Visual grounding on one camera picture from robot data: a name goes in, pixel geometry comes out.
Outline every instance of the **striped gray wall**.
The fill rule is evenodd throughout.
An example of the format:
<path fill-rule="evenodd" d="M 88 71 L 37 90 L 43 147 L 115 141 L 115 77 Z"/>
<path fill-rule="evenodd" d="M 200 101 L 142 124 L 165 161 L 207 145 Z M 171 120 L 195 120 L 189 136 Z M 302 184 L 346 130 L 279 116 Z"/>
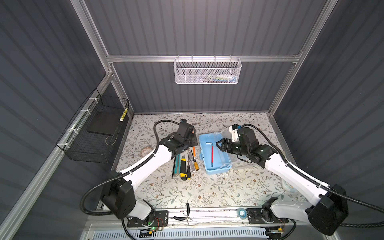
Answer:
<path fill-rule="evenodd" d="M 384 1 L 339 1 L 275 114 L 296 163 L 384 207 Z M 382 221 L 348 204 L 345 222 Z M 381 228 L 338 229 L 373 239 Z"/>
<path fill-rule="evenodd" d="M 0 1 L 0 39 L 2 222 L 105 71 L 69 1 Z M 79 194 L 104 173 L 64 160 L 15 239 L 77 236 Z"/>
<path fill-rule="evenodd" d="M 293 55 L 325 0 L 86 0 L 110 55 Z"/>
<path fill-rule="evenodd" d="M 292 63 L 243 63 L 238 84 L 176 84 L 173 63 L 114 63 L 136 113 L 268 110 Z"/>

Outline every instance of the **floral pattern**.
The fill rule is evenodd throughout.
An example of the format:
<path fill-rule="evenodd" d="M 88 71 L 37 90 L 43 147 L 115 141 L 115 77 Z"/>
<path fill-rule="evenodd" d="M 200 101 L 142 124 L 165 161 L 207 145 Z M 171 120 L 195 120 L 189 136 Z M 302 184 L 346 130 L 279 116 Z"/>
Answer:
<path fill-rule="evenodd" d="M 260 128 L 278 147 L 280 144 L 266 113 L 220 113 L 220 114 L 148 114 L 135 115 L 121 154 L 117 170 L 127 168 L 141 159 L 144 147 L 156 144 L 153 124 L 158 120 L 180 121 L 185 118 L 196 128 L 196 134 L 220 132 L 235 123 L 250 123 Z M 161 123 L 157 132 L 162 139 L 177 130 L 172 123 Z M 266 140 L 256 133 L 260 144 Z M 286 192 L 275 174 L 257 164 L 245 169 L 231 169 L 226 173 L 208 175 L 196 147 L 196 161 L 200 170 L 192 172 L 191 180 L 173 179 L 173 160 L 154 171 L 136 190 L 137 198 L 145 199 L 156 208 L 183 208 L 189 202 L 191 207 L 237 207 L 262 205 L 270 197 L 284 200 L 306 201 L 298 193 Z"/>

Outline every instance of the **black mounting plate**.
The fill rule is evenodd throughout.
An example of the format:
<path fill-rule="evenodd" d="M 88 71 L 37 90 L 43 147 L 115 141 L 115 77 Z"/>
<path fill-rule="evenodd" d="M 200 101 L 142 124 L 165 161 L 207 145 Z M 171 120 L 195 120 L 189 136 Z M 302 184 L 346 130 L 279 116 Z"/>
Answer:
<path fill-rule="evenodd" d="M 247 215 L 249 224 L 265 224 L 266 222 L 262 219 L 263 215 L 261 214 L 261 207 L 251 207 L 247 208 Z M 276 221 L 272 223 L 288 223 L 288 218 L 277 218 Z"/>
<path fill-rule="evenodd" d="M 160 218 L 163 221 L 159 221 L 159 227 L 166 227 L 168 225 L 168 211 L 155 211 L 155 219 L 151 225 L 151 227 L 157 227 L 157 220 L 156 218 Z M 133 217 L 131 220 L 129 220 L 130 217 L 128 217 L 128 223 L 127 227 L 144 227 L 140 224 L 140 221 L 137 217 Z"/>

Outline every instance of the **yellow and black utility knife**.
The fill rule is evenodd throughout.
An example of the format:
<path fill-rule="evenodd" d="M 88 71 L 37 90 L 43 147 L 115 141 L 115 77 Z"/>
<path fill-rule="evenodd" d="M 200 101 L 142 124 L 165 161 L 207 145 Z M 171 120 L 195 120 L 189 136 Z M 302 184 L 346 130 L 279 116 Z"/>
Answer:
<path fill-rule="evenodd" d="M 185 161 L 185 155 L 181 157 L 181 163 L 180 163 L 180 178 L 181 180 L 185 181 L 187 180 L 187 163 Z"/>

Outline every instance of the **black wire basket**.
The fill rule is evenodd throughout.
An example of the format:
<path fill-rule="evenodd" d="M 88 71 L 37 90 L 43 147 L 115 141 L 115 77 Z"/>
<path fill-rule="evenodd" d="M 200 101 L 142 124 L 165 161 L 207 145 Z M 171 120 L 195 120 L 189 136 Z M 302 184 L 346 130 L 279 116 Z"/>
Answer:
<path fill-rule="evenodd" d="M 92 122 L 98 114 L 123 116 L 128 114 L 128 99 L 99 95 L 88 110 L 84 111 L 78 124 L 70 130 L 66 143 L 56 143 L 65 154 L 75 161 L 109 163 L 116 158 L 129 116 L 113 120 L 116 128 L 113 134 L 100 134 L 90 131 Z"/>

